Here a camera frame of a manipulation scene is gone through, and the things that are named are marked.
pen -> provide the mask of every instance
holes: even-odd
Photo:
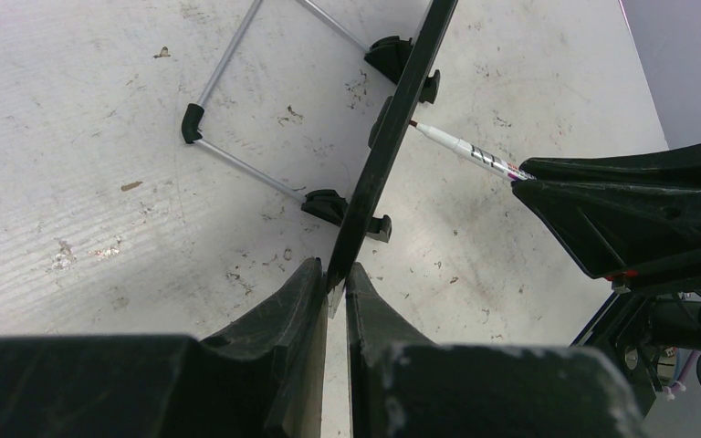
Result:
[[[410,125],[414,126],[428,139],[436,141],[450,151],[454,152],[456,155],[466,158],[477,166],[482,167],[487,171],[491,171],[502,178],[506,178],[509,181],[536,179],[530,173],[523,172],[518,169],[518,167],[514,164],[509,164],[492,153],[485,152],[468,141],[453,137],[443,130],[438,130],[433,126],[424,125],[414,120],[410,120]]]

black plastic bracket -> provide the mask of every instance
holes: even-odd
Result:
[[[183,114],[182,120],[182,135],[186,144],[192,144],[195,140],[202,139],[200,134],[200,120],[203,119],[205,109],[200,105],[190,103],[186,106],[186,112]]]
[[[398,36],[387,36],[378,40],[371,45],[370,51],[364,55],[364,60],[371,66],[377,68],[386,78],[390,79],[394,84],[399,84],[399,78],[402,77],[404,66],[407,65],[407,60],[413,52],[413,39],[407,41]],[[434,75],[425,79],[423,88],[421,89],[418,101],[421,103],[434,103],[436,93],[439,91],[439,70],[434,72]]]
[[[348,209],[348,202],[334,190],[316,190],[308,193],[307,201],[302,204],[302,211],[312,214],[330,224],[340,226],[345,212]],[[388,243],[391,238],[392,222],[388,214],[382,219],[373,217],[367,229],[367,237],[380,242]]]

white marker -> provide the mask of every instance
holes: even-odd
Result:
[[[530,173],[518,169],[514,164],[509,164],[492,153],[485,152],[468,141],[453,137],[443,130],[438,130],[433,126],[424,125],[414,120],[410,120],[410,124],[422,132],[427,138],[436,141],[458,156],[464,157],[477,166],[491,171],[502,178],[506,178],[510,181],[536,179]]]

table surface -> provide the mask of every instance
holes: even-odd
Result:
[[[358,39],[411,37],[426,0],[316,1]],[[208,335],[326,264],[338,229],[179,126],[246,1],[0,2],[0,334]],[[153,57],[168,47],[169,57]],[[207,105],[209,141],[302,193],[350,195],[393,85],[293,0],[268,0]],[[666,149],[616,1],[459,3],[415,119],[520,163]],[[438,342],[569,343],[610,293],[507,183],[408,133],[361,261]],[[349,436],[344,308],[323,428]]]

scratched white surface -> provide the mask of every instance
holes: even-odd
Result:
[[[370,44],[412,37],[427,1],[317,3]],[[0,1],[0,334],[202,337],[304,258],[329,260],[335,227],[180,140],[248,6]],[[464,1],[434,66],[439,96],[416,118],[513,162],[666,147],[614,0]],[[347,195],[392,90],[296,2],[266,0],[202,128],[294,188]],[[436,341],[566,344],[609,293],[503,182],[415,132],[378,210],[392,241],[360,261]],[[341,308],[326,436],[350,433],[344,322]]]

